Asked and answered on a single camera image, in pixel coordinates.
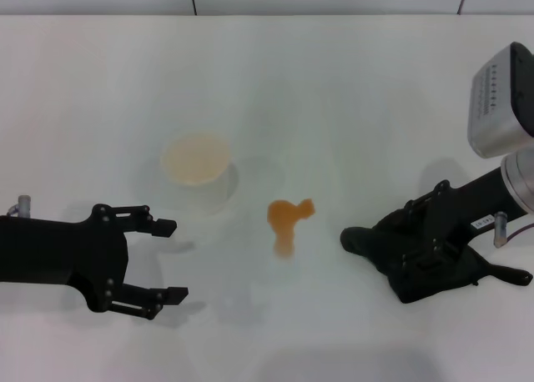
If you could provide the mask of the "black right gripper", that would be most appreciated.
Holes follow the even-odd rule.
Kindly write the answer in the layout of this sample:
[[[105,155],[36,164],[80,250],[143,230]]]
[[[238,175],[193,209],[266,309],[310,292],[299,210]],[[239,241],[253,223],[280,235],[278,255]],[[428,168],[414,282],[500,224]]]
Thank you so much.
[[[429,193],[409,200],[402,209],[405,216],[424,214],[422,248],[402,256],[402,271],[434,272],[452,266],[476,236],[494,228],[492,224],[478,228],[474,223],[500,212],[509,221],[522,216],[522,207],[510,194],[500,168],[459,188],[442,180]]]

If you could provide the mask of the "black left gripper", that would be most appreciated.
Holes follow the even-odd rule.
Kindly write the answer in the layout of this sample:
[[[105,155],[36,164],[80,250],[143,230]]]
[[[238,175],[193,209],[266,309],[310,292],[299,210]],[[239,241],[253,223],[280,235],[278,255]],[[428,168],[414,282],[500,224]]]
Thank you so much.
[[[110,207],[108,213],[112,215],[93,211],[79,223],[3,215],[1,280],[65,285],[76,289],[93,312],[109,310],[147,320],[164,306],[180,305],[189,295],[186,287],[120,289],[128,265],[124,233],[170,238],[177,223],[156,219],[148,205]]]

